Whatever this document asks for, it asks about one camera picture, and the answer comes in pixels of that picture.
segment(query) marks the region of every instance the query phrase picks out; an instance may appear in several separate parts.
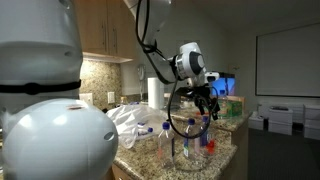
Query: upper cabinet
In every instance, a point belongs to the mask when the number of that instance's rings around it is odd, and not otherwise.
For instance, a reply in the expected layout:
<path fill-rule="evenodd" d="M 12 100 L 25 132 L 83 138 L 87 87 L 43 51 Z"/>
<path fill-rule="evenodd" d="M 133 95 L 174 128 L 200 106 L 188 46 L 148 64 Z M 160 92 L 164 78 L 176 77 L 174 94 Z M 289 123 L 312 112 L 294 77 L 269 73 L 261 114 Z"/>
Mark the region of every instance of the upper cabinet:
<path fill-rule="evenodd" d="M 135 59 L 135 21 L 122 0 L 74 0 L 82 49 Z"/>

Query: paper towel roll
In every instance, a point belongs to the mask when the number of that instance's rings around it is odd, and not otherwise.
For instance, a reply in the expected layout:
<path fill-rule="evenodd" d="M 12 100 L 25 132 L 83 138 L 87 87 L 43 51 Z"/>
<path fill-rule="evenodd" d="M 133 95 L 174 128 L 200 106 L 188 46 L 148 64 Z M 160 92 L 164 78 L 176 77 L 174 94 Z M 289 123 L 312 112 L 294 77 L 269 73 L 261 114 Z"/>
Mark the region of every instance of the paper towel roll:
<path fill-rule="evenodd" d="M 164 102 L 164 86 L 158 78 L 148 78 L 148 105 L 154 109 L 162 109 Z"/>

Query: floor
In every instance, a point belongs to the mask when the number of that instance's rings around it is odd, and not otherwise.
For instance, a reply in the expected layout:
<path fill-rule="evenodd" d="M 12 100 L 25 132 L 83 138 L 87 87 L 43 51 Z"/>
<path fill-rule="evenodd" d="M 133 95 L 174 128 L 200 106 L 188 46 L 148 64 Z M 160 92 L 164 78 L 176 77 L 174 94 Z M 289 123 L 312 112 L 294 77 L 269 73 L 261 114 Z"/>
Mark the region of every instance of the floor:
<path fill-rule="evenodd" d="M 249 129 L 249 180 L 320 180 L 320 141 Z"/>

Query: white sphere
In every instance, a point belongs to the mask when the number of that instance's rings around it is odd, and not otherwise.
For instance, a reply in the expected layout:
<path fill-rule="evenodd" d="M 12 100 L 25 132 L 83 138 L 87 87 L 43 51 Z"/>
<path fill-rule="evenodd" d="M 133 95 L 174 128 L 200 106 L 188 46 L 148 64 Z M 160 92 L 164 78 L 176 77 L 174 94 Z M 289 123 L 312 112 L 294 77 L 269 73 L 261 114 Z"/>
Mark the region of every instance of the white sphere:
<path fill-rule="evenodd" d="M 118 148 L 116 127 L 90 104 L 54 99 L 6 118 L 6 179 L 95 180 L 112 165 Z"/>

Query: cable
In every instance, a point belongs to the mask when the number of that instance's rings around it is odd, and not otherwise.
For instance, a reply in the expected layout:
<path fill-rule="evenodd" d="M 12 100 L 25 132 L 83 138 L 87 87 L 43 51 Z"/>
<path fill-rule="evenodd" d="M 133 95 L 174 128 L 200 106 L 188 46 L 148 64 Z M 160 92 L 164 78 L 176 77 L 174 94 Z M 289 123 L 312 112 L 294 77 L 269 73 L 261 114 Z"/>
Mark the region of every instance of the cable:
<path fill-rule="evenodd" d="M 145 26 L 144 26 L 144 31 L 143 31 L 143 34 L 142 34 L 142 39 L 140 39 L 139 37 L 139 14 L 140 14 L 140 6 L 141 6 L 141 2 L 142 0 L 139 0 L 138 2 L 138 6 L 137 6 L 137 12 L 136 12 L 136 27 L 135 27 L 135 32 L 136 32 L 136 36 L 137 36 L 137 39 L 138 39 L 138 42 L 143 50 L 143 52 L 146 54 L 150 64 L 152 65 L 153 69 L 155 70 L 157 76 L 159 77 L 160 81 L 164 84 L 169 84 L 170 82 L 168 82 L 163 76 L 162 74 L 160 73 L 160 71 L 158 70 L 158 68 L 155 66 L 155 64 L 153 63 L 151 57 L 149 56 L 149 53 L 152 53 L 152 52 L 155 52 L 157 53 L 159 56 L 161 56 L 163 59 L 166 60 L 166 58 L 164 57 L 164 55 L 162 54 L 162 52 L 157 48 L 157 42 L 155 41 L 155 45 L 148 45 L 148 44 L 144 44 L 144 40 L 145 40 L 145 36 L 146 36 L 146 32 L 148 31 L 148 24 L 149 24 L 149 11 L 150 11 L 150 0 L 147 0 L 147 12 L 146 12 L 146 22 L 145 22 Z M 176 86 L 177 86 L 177 83 L 178 83 L 178 80 L 179 80 L 179 76 L 178 76 L 178 73 L 175 72 L 175 83 L 174 83 L 174 87 L 172 89 L 172 92 L 171 92 L 171 95 L 170 95 L 170 98 L 169 98 L 169 102 L 168 102 L 168 120 L 172 126 L 172 129 L 177 133 L 179 134 L 180 136 L 184 137 L 184 138 L 188 138 L 188 139 L 195 139 L 195 138 L 198 138 L 200 136 L 202 136 L 206 131 L 207 129 L 209 128 L 210 126 L 210 121 L 211 121 L 211 114 L 212 112 L 210 112 L 210 108 L 209 108 L 209 105 L 206 101 L 206 99 L 200 95 L 198 95 L 196 98 L 202 100 L 205 104 L 205 106 L 207 107 L 207 109 L 209 110 L 209 118 L 208 118 L 208 121 L 204 127 L 204 129 L 196 134 L 196 135 L 193 135 L 193 136 L 186 136 L 182 133 L 180 133 L 176 128 L 175 126 L 173 125 L 172 123 L 172 119 L 171 119 L 171 115 L 170 115 L 170 107 L 171 107 L 171 102 L 172 102 L 172 98 L 173 98 L 173 94 L 175 92 L 175 89 L 176 89 Z"/>
<path fill-rule="evenodd" d="M 205 103 L 205 106 L 206 106 L 207 109 L 209 110 L 208 121 L 206 122 L 204 129 L 203 129 L 201 132 L 199 132 L 198 134 L 195 134 L 195 135 L 192 135 L 192 136 L 187 136 L 187 135 L 184 135 L 184 134 L 180 133 L 180 132 L 176 129 L 176 127 L 174 126 L 174 124 L 172 123 L 171 113 L 170 113 L 170 110 L 171 110 L 170 107 L 171 107 L 171 102 L 172 102 L 172 99 L 173 99 L 173 94 L 174 94 L 174 92 L 175 92 L 175 89 L 176 89 L 176 86 L 177 86 L 177 83 L 178 83 L 178 73 L 176 72 L 175 75 L 176 75 L 176 81 L 175 81 L 175 83 L 174 83 L 174 85 L 173 85 L 173 88 L 172 88 L 172 91 L 171 91 L 171 94 L 170 94 L 170 98 L 169 98 L 169 102 L 168 102 L 168 109 L 167 109 L 168 119 L 167 119 L 167 121 L 169 121 L 172 129 L 173 129 L 177 134 L 179 134 L 180 136 L 182 136 L 182 137 L 184 137 L 184 138 L 187 138 L 187 139 L 195 139 L 195 138 L 198 138 L 198 137 L 202 136 L 202 135 L 208 130 L 208 128 L 209 128 L 209 126 L 210 126 L 211 113 L 212 113 L 212 112 L 210 112 L 210 108 L 209 108 L 208 103 L 206 102 L 206 99 L 205 99 L 204 97 L 198 95 L 198 98 L 200 98 L 201 100 L 203 100 L 203 102 Z"/>
<path fill-rule="evenodd" d="M 139 37 L 139 28 L 138 27 L 139 27 L 139 15 L 140 15 L 141 3 L 142 3 L 142 0 L 139 0 L 138 6 L 137 6 L 137 12 L 136 12 L 136 18 L 137 19 L 136 19 L 135 31 L 136 31 L 136 36 L 137 36 L 138 42 L 139 42 L 140 46 L 142 47 L 142 49 L 143 49 L 143 51 L 145 53 L 155 52 L 159 56 L 161 56 L 163 59 L 166 60 L 166 58 L 164 57 L 162 52 L 157 48 L 157 43 L 156 42 L 155 42 L 155 45 L 144 44 L 144 40 L 145 40 L 147 31 L 148 31 L 148 24 L 149 24 L 150 0 L 147 0 L 146 22 L 145 22 L 145 26 L 144 26 L 144 30 L 143 30 L 143 34 L 142 34 L 142 39 L 140 39 L 140 37 Z"/>
<path fill-rule="evenodd" d="M 219 97 L 218 97 L 218 90 L 215 88 L 215 87 L 213 87 L 213 86 L 209 86 L 209 88 L 212 88 L 212 89 L 214 89 L 215 91 L 216 91 L 216 98 L 218 99 Z"/>

